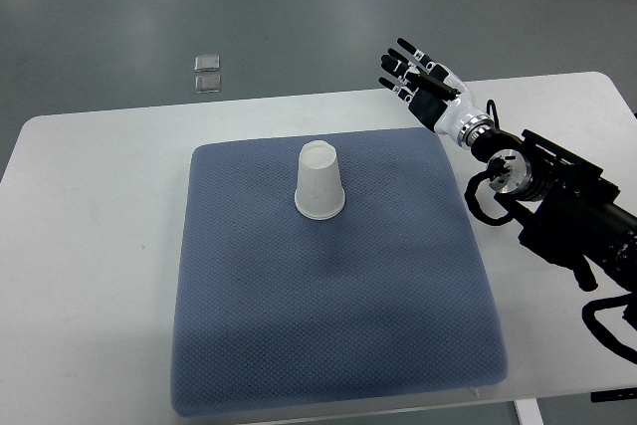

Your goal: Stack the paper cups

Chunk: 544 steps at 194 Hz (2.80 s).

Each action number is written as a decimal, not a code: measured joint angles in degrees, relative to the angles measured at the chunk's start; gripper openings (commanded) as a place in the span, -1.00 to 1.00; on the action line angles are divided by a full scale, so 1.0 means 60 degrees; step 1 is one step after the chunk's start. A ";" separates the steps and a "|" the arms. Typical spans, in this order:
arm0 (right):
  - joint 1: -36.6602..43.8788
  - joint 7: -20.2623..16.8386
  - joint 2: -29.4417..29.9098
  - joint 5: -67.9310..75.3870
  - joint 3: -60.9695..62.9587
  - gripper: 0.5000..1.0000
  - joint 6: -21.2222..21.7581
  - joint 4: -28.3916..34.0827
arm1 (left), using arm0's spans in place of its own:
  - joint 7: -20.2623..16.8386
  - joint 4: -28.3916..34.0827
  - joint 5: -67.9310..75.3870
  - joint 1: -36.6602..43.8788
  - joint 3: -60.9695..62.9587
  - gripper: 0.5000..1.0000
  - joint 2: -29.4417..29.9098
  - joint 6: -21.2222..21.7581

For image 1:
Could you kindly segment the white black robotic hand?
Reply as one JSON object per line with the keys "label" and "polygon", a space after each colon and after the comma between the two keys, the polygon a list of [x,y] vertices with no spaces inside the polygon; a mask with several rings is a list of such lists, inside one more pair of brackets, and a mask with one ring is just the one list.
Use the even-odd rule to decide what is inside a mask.
{"label": "white black robotic hand", "polygon": [[475,107],[473,93],[453,72],[407,40],[399,38],[397,44],[398,49],[381,56],[380,66],[388,76],[378,81],[405,102],[422,125],[464,148],[496,130],[495,121]]}

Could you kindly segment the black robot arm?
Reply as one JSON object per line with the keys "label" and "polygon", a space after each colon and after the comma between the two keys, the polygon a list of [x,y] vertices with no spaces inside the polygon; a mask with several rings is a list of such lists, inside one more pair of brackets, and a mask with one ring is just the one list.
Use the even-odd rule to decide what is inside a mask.
{"label": "black robot arm", "polygon": [[636,217],[616,205],[620,190],[600,167],[530,131],[493,126],[469,136],[486,169],[465,191],[469,211],[490,226],[517,221],[519,242],[596,289],[592,264],[626,291],[636,290]]}

